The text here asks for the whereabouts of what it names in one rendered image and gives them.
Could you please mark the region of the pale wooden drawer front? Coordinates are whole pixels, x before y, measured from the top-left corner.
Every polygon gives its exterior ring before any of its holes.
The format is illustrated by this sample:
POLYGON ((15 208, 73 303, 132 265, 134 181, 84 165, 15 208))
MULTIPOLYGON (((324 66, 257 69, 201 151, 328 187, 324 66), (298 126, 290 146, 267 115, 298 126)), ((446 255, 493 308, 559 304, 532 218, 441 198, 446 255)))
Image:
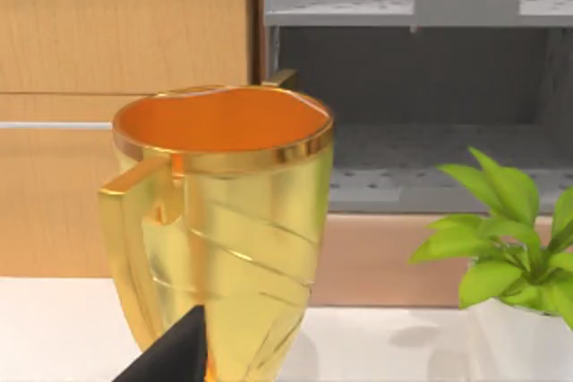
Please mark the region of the pale wooden drawer front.
POLYGON ((310 304, 456 308, 464 259, 408 262, 439 217, 330 213, 310 304))

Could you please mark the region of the green plant in white pot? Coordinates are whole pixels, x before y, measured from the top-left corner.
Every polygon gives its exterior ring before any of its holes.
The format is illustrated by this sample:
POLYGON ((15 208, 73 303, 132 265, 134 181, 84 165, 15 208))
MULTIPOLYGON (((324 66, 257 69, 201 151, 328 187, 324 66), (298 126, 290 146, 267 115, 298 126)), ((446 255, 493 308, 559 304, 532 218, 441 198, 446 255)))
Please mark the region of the green plant in white pot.
POLYGON ((477 166, 439 169, 482 202, 486 215, 433 221, 410 260, 468 260, 458 307, 466 313, 474 382, 573 382, 573 187, 557 198, 550 240, 543 242, 535 229, 534 180, 469 151, 477 166))

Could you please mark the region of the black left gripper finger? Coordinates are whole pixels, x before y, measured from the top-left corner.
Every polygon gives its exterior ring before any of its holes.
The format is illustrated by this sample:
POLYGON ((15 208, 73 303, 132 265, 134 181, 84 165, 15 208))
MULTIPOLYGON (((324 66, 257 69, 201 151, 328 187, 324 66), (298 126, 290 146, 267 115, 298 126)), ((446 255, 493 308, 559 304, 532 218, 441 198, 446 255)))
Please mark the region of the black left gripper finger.
POLYGON ((204 382, 205 311, 193 307, 112 382, 204 382))

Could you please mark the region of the gold trophy cup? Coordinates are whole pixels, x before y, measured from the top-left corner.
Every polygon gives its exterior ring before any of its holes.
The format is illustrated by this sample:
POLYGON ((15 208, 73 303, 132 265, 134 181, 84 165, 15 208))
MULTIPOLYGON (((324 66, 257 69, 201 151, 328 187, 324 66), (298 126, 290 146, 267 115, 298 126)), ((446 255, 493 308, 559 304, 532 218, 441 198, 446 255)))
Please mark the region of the gold trophy cup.
POLYGON ((202 306, 204 382, 275 382, 310 300, 334 119, 294 79, 172 90, 112 121, 98 206, 125 319, 143 353, 202 306))

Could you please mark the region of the grey pierced drawer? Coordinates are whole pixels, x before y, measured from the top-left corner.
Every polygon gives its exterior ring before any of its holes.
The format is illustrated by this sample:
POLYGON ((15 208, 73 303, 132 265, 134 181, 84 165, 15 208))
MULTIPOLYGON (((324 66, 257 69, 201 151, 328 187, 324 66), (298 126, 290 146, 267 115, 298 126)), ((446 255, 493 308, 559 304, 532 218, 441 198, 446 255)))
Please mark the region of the grey pierced drawer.
POLYGON ((329 207, 335 212, 471 212, 483 205, 437 170, 475 166, 474 147, 530 174, 548 208, 569 161, 539 126, 382 124, 337 129, 329 207))

